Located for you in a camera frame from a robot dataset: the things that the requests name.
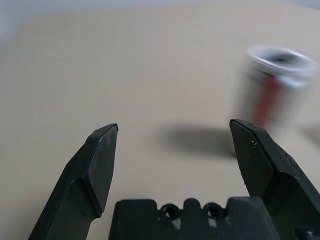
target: table surface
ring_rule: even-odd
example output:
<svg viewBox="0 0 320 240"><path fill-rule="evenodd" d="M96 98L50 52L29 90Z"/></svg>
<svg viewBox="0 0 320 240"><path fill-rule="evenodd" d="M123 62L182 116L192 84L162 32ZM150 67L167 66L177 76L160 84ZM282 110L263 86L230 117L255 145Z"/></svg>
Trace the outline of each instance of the table surface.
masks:
<svg viewBox="0 0 320 240"><path fill-rule="evenodd" d="M115 203L186 198L223 207L247 196L222 144L246 49L294 49L320 61L320 11L288 4L194 4L36 17L0 52L0 238L27 239L86 137L118 123L106 209L88 240L107 239ZM282 142L320 190L317 82Z"/></svg>

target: can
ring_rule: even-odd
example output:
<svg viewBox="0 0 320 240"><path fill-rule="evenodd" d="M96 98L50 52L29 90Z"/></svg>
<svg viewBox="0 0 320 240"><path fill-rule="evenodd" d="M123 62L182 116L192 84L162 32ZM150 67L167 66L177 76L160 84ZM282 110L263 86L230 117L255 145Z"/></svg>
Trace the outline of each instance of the can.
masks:
<svg viewBox="0 0 320 240"><path fill-rule="evenodd" d="M275 46L254 46L248 57L234 118L258 125L278 141L311 86L316 63L296 51Z"/></svg>

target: mounting hole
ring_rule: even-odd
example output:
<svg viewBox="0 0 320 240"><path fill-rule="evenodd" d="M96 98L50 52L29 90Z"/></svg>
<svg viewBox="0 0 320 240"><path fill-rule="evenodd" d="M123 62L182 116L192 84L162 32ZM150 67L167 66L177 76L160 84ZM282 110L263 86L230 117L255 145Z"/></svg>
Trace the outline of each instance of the mounting hole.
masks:
<svg viewBox="0 0 320 240"><path fill-rule="evenodd" d="M180 217L180 209L174 204L163 205L160 209L160 217L167 220L175 220Z"/></svg>
<svg viewBox="0 0 320 240"><path fill-rule="evenodd" d="M209 218L219 219L223 218L225 215L225 210L218 204L214 202L209 202L203 207L203 211L207 214Z"/></svg>

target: black plastic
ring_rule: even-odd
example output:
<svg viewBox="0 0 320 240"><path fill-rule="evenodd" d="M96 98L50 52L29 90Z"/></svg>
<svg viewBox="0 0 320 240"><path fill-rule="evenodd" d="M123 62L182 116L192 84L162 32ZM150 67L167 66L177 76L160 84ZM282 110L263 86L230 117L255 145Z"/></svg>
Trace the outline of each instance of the black plastic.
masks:
<svg viewBox="0 0 320 240"><path fill-rule="evenodd" d="M320 195L295 160L255 124L230 121L236 157L250 196L262 198L283 240L308 226L320 233Z"/></svg>
<svg viewBox="0 0 320 240"><path fill-rule="evenodd" d="M65 166L29 240L85 240L105 210L118 126L95 130Z"/></svg>
<svg viewBox="0 0 320 240"><path fill-rule="evenodd" d="M280 239L259 197L230 198L219 217L208 216L205 208L190 198L179 218L167 220L154 200L122 200L115 205L109 240Z"/></svg>

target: can top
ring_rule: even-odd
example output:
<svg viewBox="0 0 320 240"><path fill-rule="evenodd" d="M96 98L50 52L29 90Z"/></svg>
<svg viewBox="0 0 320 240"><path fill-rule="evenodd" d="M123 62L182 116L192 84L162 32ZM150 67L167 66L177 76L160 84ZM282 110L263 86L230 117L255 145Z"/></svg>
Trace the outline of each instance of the can top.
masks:
<svg viewBox="0 0 320 240"><path fill-rule="evenodd" d="M257 69L272 75L310 77L317 68L314 60L288 48L254 46L248 55Z"/></svg>

